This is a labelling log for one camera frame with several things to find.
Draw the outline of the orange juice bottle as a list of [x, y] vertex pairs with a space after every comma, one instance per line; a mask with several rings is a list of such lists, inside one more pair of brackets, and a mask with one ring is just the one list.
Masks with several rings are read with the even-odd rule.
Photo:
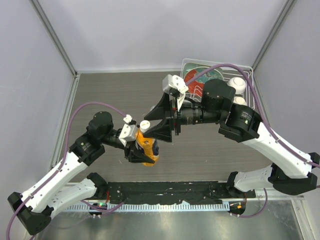
[[158, 141], [154, 138], [144, 137], [140, 130], [138, 131], [136, 138], [136, 147], [141, 153], [154, 160], [154, 163], [143, 163], [144, 166], [153, 167], [159, 160]]

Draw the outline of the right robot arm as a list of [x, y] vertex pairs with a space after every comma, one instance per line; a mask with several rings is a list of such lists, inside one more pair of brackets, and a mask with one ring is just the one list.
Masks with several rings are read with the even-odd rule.
[[144, 133], [146, 138], [171, 142], [182, 125], [214, 123], [227, 139], [249, 146], [271, 161], [262, 169], [232, 172], [225, 186], [230, 197], [263, 188], [296, 196], [317, 188], [318, 178], [312, 168], [320, 162], [319, 155], [286, 147], [276, 134], [268, 131], [255, 110], [233, 102], [236, 91], [223, 80], [207, 81], [200, 102], [186, 98], [188, 87], [177, 75], [168, 75], [162, 88], [161, 100], [145, 116], [147, 121], [158, 121]]

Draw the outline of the white bottle cap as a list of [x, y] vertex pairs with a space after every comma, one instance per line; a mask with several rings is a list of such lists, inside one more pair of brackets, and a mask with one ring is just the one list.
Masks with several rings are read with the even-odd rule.
[[141, 133], [145, 133], [151, 127], [151, 123], [148, 120], [143, 120], [139, 124], [139, 129]]

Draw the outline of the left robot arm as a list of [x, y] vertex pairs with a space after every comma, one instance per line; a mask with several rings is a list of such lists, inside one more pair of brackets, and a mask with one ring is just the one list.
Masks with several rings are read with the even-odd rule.
[[77, 185], [62, 188], [105, 153], [109, 145], [124, 151], [131, 163], [153, 164], [155, 161], [137, 143], [151, 124], [143, 120], [137, 124], [130, 115], [124, 118], [122, 128], [115, 130], [112, 115], [97, 112], [86, 127], [86, 132], [66, 149], [63, 158], [40, 181], [22, 193], [13, 192], [8, 202], [24, 228], [31, 236], [43, 231], [51, 220], [67, 207], [87, 198], [102, 199], [107, 182], [96, 172]]

